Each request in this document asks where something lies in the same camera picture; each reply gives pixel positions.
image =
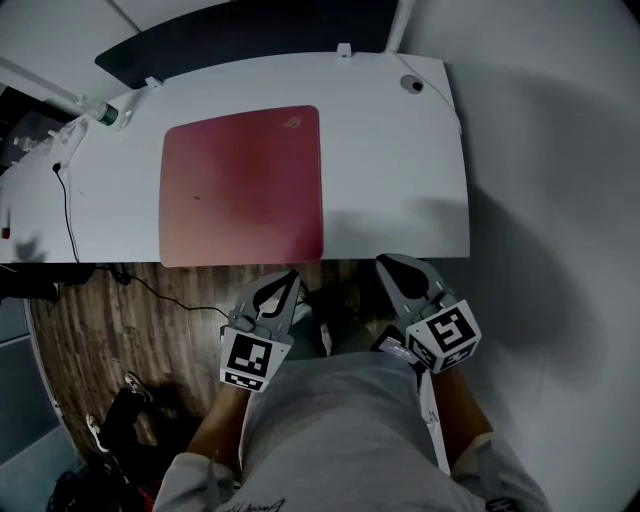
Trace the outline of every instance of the black cable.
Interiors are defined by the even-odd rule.
[[[69,240],[71,240],[71,249],[73,249],[73,257],[76,260],[76,263],[80,263],[80,259],[78,258],[78,251],[76,249],[76,241],[73,237],[73,232],[71,231],[71,224],[69,223],[69,214],[67,213],[67,188],[64,186],[62,179],[58,172],[60,171],[60,163],[54,164],[53,173],[58,178],[60,185],[62,186],[62,193],[64,194],[64,220],[67,223],[67,232],[69,233]]]
[[[73,249],[73,257],[76,260],[76,263],[80,263],[80,259],[78,258],[78,251],[77,251],[77,247],[76,247],[76,242],[75,242],[75,239],[73,237],[73,232],[71,231],[71,224],[69,223],[69,215],[67,213],[67,188],[64,186],[64,183],[62,182],[62,179],[60,179],[60,175],[58,174],[59,171],[60,171],[60,163],[58,162],[58,163],[53,165],[53,173],[58,178],[58,181],[60,182],[60,185],[62,185],[62,192],[64,194],[64,219],[65,219],[65,221],[67,223],[67,232],[69,233],[69,240],[71,241],[71,248]],[[160,295],[157,291],[155,291],[153,288],[151,288],[151,286],[149,286],[147,283],[145,283],[139,277],[131,275],[131,274],[129,274],[128,272],[126,272],[124,270],[122,272],[120,272],[115,268],[115,266],[113,268],[96,267],[96,269],[98,269],[98,270],[106,270],[108,272],[111,272],[111,275],[116,280],[116,282],[118,282],[118,283],[120,283],[120,284],[122,284],[124,286],[126,286],[128,284],[128,281],[127,281],[126,278],[128,278],[129,280],[133,279],[134,281],[138,281],[139,283],[144,285],[144,287],[147,290],[149,290],[151,293],[153,293],[159,299],[168,300],[169,302],[173,302],[174,304],[177,304],[182,309],[185,309],[187,311],[199,311],[199,310],[209,309],[209,310],[217,311],[218,313],[220,313],[225,318],[229,318],[229,315],[227,315],[224,311],[222,311],[221,309],[218,309],[218,308],[216,308],[214,306],[189,307],[189,306],[185,306],[184,304],[182,304],[181,302],[177,301],[176,299],[173,299],[171,297],[165,297],[164,295]]]

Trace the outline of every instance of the sneaker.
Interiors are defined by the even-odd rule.
[[[109,453],[109,450],[107,450],[104,446],[102,446],[102,444],[100,444],[100,438],[98,436],[100,434],[101,423],[98,418],[96,418],[93,414],[87,414],[87,416],[85,417],[85,421],[87,422],[87,427],[89,427],[89,431],[93,435],[93,438],[96,441],[96,445],[98,445],[100,451]]]
[[[133,372],[127,372],[124,375],[124,381],[127,383],[127,386],[134,393],[138,393],[144,397],[144,401],[148,404],[153,402],[153,395],[149,392],[147,388],[144,387],[144,384],[140,381],[140,379]]]

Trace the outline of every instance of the wooden floor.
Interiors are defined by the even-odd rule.
[[[188,306],[233,308],[239,290],[284,266],[166,269],[159,264],[127,265],[127,271],[163,295]],[[385,321],[372,261],[328,261],[293,266],[310,290],[336,280],[355,280],[372,315],[374,335]],[[202,417],[219,387],[220,327],[226,319],[215,311],[186,311],[160,300],[144,286],[122,286],[106,271],[96,271],[82,286],[61,288],[53,307],[32,301],[41,356],[64,421],[85,457],[97,452],[85,426],[89,412],[104,416],[133,371],[151,388],[175,395],[184,410]],[[153,441],[148,423],[140,435]]]

